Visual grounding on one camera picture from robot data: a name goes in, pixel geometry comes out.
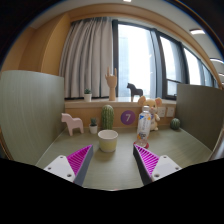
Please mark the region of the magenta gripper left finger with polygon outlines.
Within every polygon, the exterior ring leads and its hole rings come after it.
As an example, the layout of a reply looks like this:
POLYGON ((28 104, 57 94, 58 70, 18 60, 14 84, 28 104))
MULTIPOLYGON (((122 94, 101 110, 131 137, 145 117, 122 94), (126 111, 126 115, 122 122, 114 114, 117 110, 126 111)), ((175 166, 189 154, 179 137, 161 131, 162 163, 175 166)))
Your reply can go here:
POLYGON ((59 155, 44 170, 65 180, 82 186, 90 161, 93 156, 93 146, 83 147, 69 156, 59 155))

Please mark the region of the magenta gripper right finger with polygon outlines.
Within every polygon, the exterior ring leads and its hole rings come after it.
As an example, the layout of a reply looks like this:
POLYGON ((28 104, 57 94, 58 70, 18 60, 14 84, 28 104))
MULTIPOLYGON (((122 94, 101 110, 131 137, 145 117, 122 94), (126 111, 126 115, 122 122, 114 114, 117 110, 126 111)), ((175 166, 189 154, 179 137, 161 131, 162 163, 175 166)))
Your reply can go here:
POLYGON ((138 145, 133 146, 133 155, 144 185, 181 170, 167 155, 158 156, 138 145))

